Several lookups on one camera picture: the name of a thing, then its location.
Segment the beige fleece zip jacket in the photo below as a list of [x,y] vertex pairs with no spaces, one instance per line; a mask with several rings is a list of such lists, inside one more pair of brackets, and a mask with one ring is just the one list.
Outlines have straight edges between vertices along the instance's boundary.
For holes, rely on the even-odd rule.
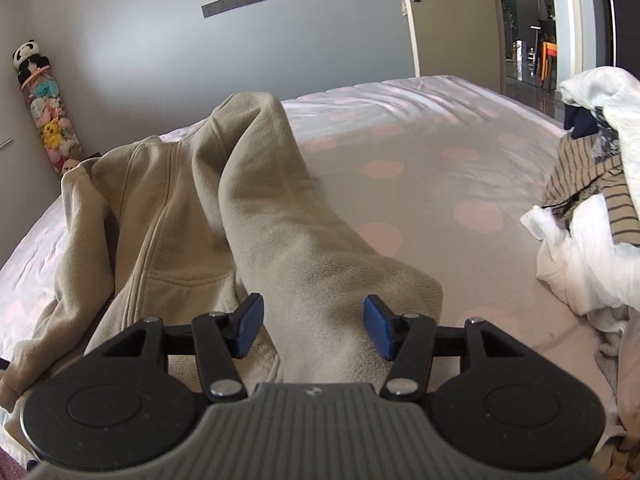
[[1,376],[4,408],[142,318],[188,324],[252,292],[265,322],[240,367],[247,385],[377,385],[387,368],[363,300],[431,318],[442,308],[438,281],[378,254],[324,202],[268,93],[230,96],[180,141],[149,138],[82,162],[63,177],[62,201],[54,298]]

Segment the white garment on pile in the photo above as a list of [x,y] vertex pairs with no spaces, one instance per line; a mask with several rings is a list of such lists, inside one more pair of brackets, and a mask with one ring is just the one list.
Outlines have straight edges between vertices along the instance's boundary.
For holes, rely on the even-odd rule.
[[[639,217],[639,81],[618,67],[586,70],[560,85],[564,105],[590,110],[599,126],[592,156],[597,162],[620,155]],[[583,316],[614,356],[630,319],[639,310],[639,246],[612,239],[602,194],[587,198],[566,223],[541,202],[521,218],[540,241],[536,277]]]

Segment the brown striped garment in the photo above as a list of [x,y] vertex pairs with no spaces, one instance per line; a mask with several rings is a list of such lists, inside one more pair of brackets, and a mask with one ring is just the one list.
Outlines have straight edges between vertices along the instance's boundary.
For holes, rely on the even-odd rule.
[[558,159],[542,192],[541,207],[550,208],[555,218],[570,223],[575,209],[587,198],[602,194],[608,212],[608,225],[615,244],[639,246],[639,217],[620,155],[604,162],[592,156],[595,136],[560,139]]

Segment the pink knitted sleeve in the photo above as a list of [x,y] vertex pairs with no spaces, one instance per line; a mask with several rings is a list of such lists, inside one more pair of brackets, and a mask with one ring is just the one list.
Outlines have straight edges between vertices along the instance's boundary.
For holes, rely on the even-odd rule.
[[22,480],[26,470],[0,448],[0,480]]

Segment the dark blue garment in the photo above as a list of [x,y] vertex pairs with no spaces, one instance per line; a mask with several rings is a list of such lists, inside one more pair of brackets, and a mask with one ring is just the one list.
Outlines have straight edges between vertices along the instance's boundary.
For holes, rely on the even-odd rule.
[[585,107],[565,105],[564,130],[570,134],[573,140],[593,136],[599,132],[596,118]]

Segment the beige room door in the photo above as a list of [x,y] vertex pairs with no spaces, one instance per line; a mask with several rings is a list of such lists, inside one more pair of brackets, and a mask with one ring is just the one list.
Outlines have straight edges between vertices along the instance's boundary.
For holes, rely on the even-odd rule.
[[456,76],[503,92],[500,0],[404,0],[404,6],[418,76]]

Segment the orange chair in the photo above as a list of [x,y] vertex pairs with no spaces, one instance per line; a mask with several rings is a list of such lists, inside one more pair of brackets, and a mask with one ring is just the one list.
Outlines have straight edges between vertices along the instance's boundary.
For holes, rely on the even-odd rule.
[[558,46],[554,42],[543,41],[539,50],[538,68],[541,87],[551,84],[551,76],[558,58]]

